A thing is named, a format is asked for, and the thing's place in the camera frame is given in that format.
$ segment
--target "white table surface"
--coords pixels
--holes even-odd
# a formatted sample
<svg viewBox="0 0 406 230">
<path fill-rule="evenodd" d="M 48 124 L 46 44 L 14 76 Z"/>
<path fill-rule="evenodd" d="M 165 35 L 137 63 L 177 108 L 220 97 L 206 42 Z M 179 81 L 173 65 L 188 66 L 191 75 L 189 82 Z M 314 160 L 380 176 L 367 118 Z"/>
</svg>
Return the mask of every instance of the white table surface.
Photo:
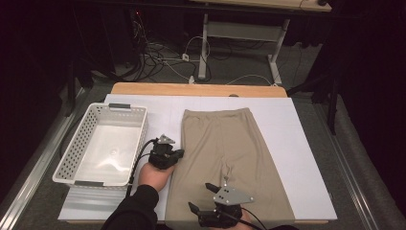
<svg viewBox="0 0 406 230">
<path fill-rule="evenodd" d="M 176 141 L 175 150 L 180 149 L 181 120 L 185 109 L 215 111 L 249 107 L 278 169 L 295 220 L 337 219 L 291 99 L 110 94 L 105 102 L 146 107 L 148 129 L 145 140 L 165 133 Z M 146 148 L 145 152 L 149 152 L 151 148 L 152 146 Z M 146 161 L 146 158 L 143 159 L 138 170 Z M 160 201 L 155 208 L 158 220 L 165 220 L 168 190 L 167 185 L 159 194 Z M 58 219 L 106 220 L 124 195 L 125 191 L 71 188 Z"/>
</svg>

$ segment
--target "basket handle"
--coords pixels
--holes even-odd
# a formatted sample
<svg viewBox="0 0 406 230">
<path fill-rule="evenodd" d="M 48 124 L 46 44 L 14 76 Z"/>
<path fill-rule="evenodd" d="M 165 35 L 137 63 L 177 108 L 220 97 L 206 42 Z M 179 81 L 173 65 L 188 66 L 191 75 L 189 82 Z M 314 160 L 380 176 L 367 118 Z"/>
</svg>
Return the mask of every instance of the basket handle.
<svg viewBox="0 0 406 230">
<path fill-rule="evenodd" d="M 110 111 L 131 111 L 131 104 L 129 103 L 110 103 L 108 107 Z"/>
<path fill-rule="evenodd" d="M 94 182 L 94 181 L 83 181 L 83 180 L 75 181 L 75 185 L 86 187 L 103 187 L 103 184 L 104 184 L 103 182 Z"/>
</svg>

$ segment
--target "wire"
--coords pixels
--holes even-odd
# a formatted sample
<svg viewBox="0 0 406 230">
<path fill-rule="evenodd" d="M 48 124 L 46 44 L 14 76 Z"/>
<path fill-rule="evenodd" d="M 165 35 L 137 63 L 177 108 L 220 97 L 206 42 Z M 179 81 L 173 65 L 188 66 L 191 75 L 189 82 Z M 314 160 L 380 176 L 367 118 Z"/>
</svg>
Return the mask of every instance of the wire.
<svg viewBox="0 0 406 230">
<path fill-rule="evenodd" d="M 92 60 L 93 63 L 91 63 L 90 61 L 88 61 L 85 58 L 81 58 L 81 60 L 84 60 L 84 62 L 91 65 L 96 70 L 98 70 L 100 73 L 102 73 L 103 75 L 109 77 L 113 81 L 127 81 L 127 80 L 124 80 L 123 78 L 127 77 L 127 76 L 130 76 L 130 75 L 136 73 L 139 70 L 141 63 L 140 63 L 140 60 L 138 60 L 138 59 L 137 59 L 138 63 L 135 63 L 133 68 L 131 68 L 128 72 L 126 72 L 126 73 L 124 73 L 124 74 L 122 74 L 120 76 L 112 73 L 111 71 L 105 70 L 102 66 L 100 66 L 98 64 L 98 62 L 95 60 L 95 58 L 90 54 L 90 52 L 88 51 L 88 49 L 87 49 L 87 47 L 85 45 L 83 34 L 81 32 L 80 25 L 79 25 L 79 22 L 78 22 L 78 17 L 77 17 L 76 11 L 75 11 L 75 6 L 73 6 L 73 5 L 72 5 L 72 12 L 73 12 L 73 15 L 74 15 L 74 18 L 75 18 L 75 24 L 76 24 L 76 26 L 78 28 L 79 36 L 80 36 L 80 39 L 81 39 L 81 42 L 82 42 L 82 45 L 83 45 L 83 50 L 84 50 L 85 54 Z"/>
<path fill-rule="evenodd" d="M 257 50 L 260 47 L 262 47 L 265 43 L 269 42 L 269 41 L 254 41 L 254 40 L 245 40 L 245 39 L 228 39 L 228 40 L 230 40 L 232 45 L 242 48 L 242 49 L 235 49 L 237 51 L 243 51 L 243 50 L 248 50 L 248 49 Z M 254 45 L 244 46 L 244 45 L 238 44 L 238 43 L 251 43 L 251 42 L 255 42 Z"/>
<path fill-rule="evenodd" d="M 196 68 L 197 68 L 195 64 L 193 64 L 192 62 L 177 62 L 177 63 L 171 63 L 170 65 L 173 66 L 173 65 L 178 65 L 178 64 L 190 64 L 190 65 L 192 65 L 193 66 L 193 71 L 191 73 L 191 76 L 194 76 L 194 72 L 196 72 Z"/>
<path fill-rule="evenodd" d="M 240 80 L 240 79 L 243 79 L 243 78 L 248 78 L 248 77 L 256 77 L 256 78 L 265 79 L 265 80 L 269 83 L 269 85 L 272 85 L 272 83 L 271 83 L 266 77 L 260 76 L 260 75 L 245 75 L 245 76 L 242 76 L 242 77 L 237 78 L 236 80 L 232 80 L 232 81 L 226 83 L 226 85 L 231 84 L 231 83 L 233 83 L 233 82 L 235 82 L 235 81 L 238 81 L 238 80 Z"/>
<path fill-rule="evenodd" d="M 144 28 L 143 19 L 141 19 L 141 16 L 140 16 L 140 14 L 138 14 L 138 12 L 137 12 L 137 11 L 135 12 L 135 14 L 137 14 L 138 18 L 140 19 L 140 23 L 141 23 L 141 29 L 142 29 L 143 34 L 144 34 L 144 39 L 146 40 L 146 44 L 148 44 L 149 42 L 148 42 L 148 39 L 147 39 L 146 30 L 145 30 L 145 28 Z"/>
<path fill-rule="evenodd" d="M 299 9 L 302 10 L 302 11 L 305 11 L 305 10 L 302 8 L 302 3 L 303 3 L 304 1 L 305 1 L 305 0 L 302 0 L 301 4 L 299 5 Z"/>
<path fill-rule="evenodd" d="M 161 44 L 158 44 L 158 43 L 148 43 L 148 45 L 161 46 L 161 47 L 163 47 L 163 49 L 167 49 L 167 50 L 173 52 L 174 54 L 176 54 L 178 57 L 180 57 L 180 55 L 179 55 L 177 52 L 173 51 L 173 50 L 172 50 L 170 47 L 168 47 L 168 46 L 161 45 Z"/>
<path fill-rule="evenodd" d="M 247 211 L 249 214 L 251 214 L 255 219 L 257 219 L 257 221 L 260 223 L 260 225 L 262 225 L 262 227 L 263 227 L 263 229 L 265 229 L 266 230 L 266 227 L 265 227 L 265 225 L 263 225 L 263 223 L 259 220 L 259 218 L 257 218 L 257 216 L 255 216 L 251 211 L 249 211 L 248 209 L 246 209 L 246 208 L 242 208 L 241 207 L 241 209 L 243 209 L 243 210 L 245 210 L 245 211 Z"/>
<path fill-rule="evenodd" d="M 132 168 L 131 176 L 129 177 L 128 187 L 127 187 L 127 191 L 126 191 L 125 197 L 129 197 L 129 196 L 131 195 L 132 184 L 133 184 L 133 182 L 134 182 L 134 173 L 135 173 L 135 171 L 136 171 L 136 169 L 137 169 L 138 163 L 140 162 L 140 160 L 141 160 L 142 157 L 144 157 L 144 156 L 146 156 L 146 155 L 149 155 L 149 153 L 143 155 L 144 150 L 146 149 L 146 147 L 147 147 L 150 143 L 152 143 L 152 142 L 157 142 L 157 141 L 158 141 L 158 138 L 150 139 L 150 140 L 147 141 L 147 142 L 143 145 L 143 147 L 141 148 L 140 153 L 138 154 L 137 160 L 135 161 L 134 167 Z"/>
<path fill-rule="evenodd" d="M 299 57 L 298 66 L 296 67 L 296 70 L 295 70 L 295 76 L 293 76 L 292 84 L 295 83 L 296 75 L 298 74 L 298 70 L 299 70 L 299 66 L 301 66 L 301 63 L 302 63 L 302 54 L 303 54 L 303 53 L 302 53 L 302 48 L 301 48 L 301 46 L 299 46 L 299 52 L 301 53 L 301 55 L 300 55 L 300 57 Z"/>
<path fill-rule="evenodd" d="M 149 79 L 151 76 L 156 75 L 156 74 L 158 74 L 159 72 L 161 72 L 161 70 L 164 68 L 164 64 L 163 64 L 163 63 L 161 63 L 161 62 L 160 62 L 160 63 L 155 62 L 155 60 L 154 60 L 151 56 L 149 56 L 149 58 L 146 59 L 146 62 L 147 62 L 148 59 L 151 59 L 152 62 L 154 62 L 154 65 L 149 65 L 149 66 L 153 66 L 153 67 L 152 67 L 152 69 L 149 70 L 148 73 L 145 73 L 144 70 L 143 70 L 143 73 L 145 73 L 146 75 L 143 76 L 143 77 L 141 77 L 141 78 L 139 78 L 139 81 L 144 80 L 144 79 Z M 154 71 L 154 70 L 157 68 L 157 66 L 159 66 L 159 65 L 161 66 L 161 68 L 160 68 L 157 72 L 153 73 L 153 71 Z"/>
<path fill-rule="evenodd" d="M 192 37 L 192 38 L 189 40 L 188 45 L 186 45 L 185 54 L 188 53 L 188 47 L 189 47 L 189 44 L 191 44 L 191 41 L 194 40 L 194 39 L 196 39 L 196 38 L 201 38 L 202 40 L 204 40 L 204 41 L 207 43 L 207 45 L 208 45 L 208 47 L 209 47 L 209 50 L 208 50 L 207 55 L 206 55 L 206 58 L 207 58 L 207 57 L 209 56 L 209 54 L 210 54 L 210 43 L 209 43 L 209 41 L 208 41 L 206 38 L 204 38 L 203 36 L 194 36 L 194 37 Z"/>
<path fill-rule="evenodd" d="M 278 67 L 278 75 L 274 78 L 274 82 L 275 82 L 275 79 L 277 79 L 281 75 L 280 70 L 282 69 L 282 67 L 289 61 L 290 51 L 292 51 L 292 46 L 290 46 L 290 48 L 289 48 L 289 53 L 287 53 L 286 60 L 283 62 L 283 64 L 280 65 L 280 67 Z"/>
<path fill-rule="evenodd" d="M 141 70 L 138 72 L 138 74 L 136 74 L 135 76 L 134 76 L 134 78 L 131 80 L 132 82 L 135 82 L 135 81 L 137 81 L 140 77 L 141 77 L 141 75 L 144 73 L 144 69 L 146 68 L 146 55 L 144 54 L 144 52 L 143 52 L 143 67 L 141 68 Z"/>
<path fill-rule="evenodd" d="M 227 48 L 230 50 L 230 52 L 229 52 L 228 55 L 227 55 L 226 57 L 224 57 L 224 58 L 215 57 L 215 56 L 213 55 L 213 53 L 212 53 L 211 58 L 216 59 L 216 60 L 226 60 L 226 59 L 230 58 L 230 57 L 233 55 L 233 48 L 231 47 L 231 45 L 230 45 L 229 43 L 225 42 L 224 40 L 222 40 L 222 39 L 218 39 L 218 40 L 221 41 L 223 44 L 227 45 Z"/>
<path fill-rule="evenodd" d="M 230 214 L 228 214 L 228 213 L 225 213 L 225 212 L 222 212 L 222 211 L 217 211 L 217 212 L 218 212 L 220 215 L 223 215 L 223 216 L 225 216 L 225 217 L 227 217 L 227 218 L 229 218 L 229 219 L 236 220 L 236 221 L 238 221 L 238 222 L 240 222 L 240 223 L 243 223 L 243 224 L 245 224 L 245 225 L 247 225 L 247 226 L 250 226 L 250 227 L 252 227 L 252 228 L 254 228 L 254 229 L 262 230 L 262 229 L 260 229 L 258 226 L 254 225 L 254 224 L 252 224 L 252 223 L 250 223 L 250 222 L 247 222 L 247 221 L 245 221 L 245 220 L 242 220 L 242 219 L 240 219 L 240 218 L 235 218 L 235 217 L 233 217 L 232 215 L 230 215 Z"/>
</svg>

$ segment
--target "white plastic basket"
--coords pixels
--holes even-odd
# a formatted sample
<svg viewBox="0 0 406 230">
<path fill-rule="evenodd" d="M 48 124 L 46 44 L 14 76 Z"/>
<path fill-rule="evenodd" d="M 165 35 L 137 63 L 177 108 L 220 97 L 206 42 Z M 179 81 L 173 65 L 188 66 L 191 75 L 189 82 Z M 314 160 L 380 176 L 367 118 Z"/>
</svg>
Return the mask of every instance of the white plastic basket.
<svg viewBox="0 0 406 230">
<path fill-rule="evenodd" d="M 146 132 L 146 108 L 90 104 L 53 180 L 72 187 L 126 189 Z"/>
</svg>

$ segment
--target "person's arm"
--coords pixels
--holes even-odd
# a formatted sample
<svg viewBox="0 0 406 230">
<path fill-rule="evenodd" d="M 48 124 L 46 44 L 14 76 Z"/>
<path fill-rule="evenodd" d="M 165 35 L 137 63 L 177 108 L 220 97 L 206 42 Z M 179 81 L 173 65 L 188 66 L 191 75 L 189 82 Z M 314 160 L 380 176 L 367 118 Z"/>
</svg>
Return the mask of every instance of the person's arm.
<svg viewBox="0 0 406 230">
<path fill-rule="evenodd" d="M 155 229 L 157 216 L 154 208 L 158 192 L 167 184 L 174 167 L 159 170 L 146 163 L 141 168 L 138 188 L 133 196 L 125 198 L 107 219 L 102 229 Z"/>
</svg>

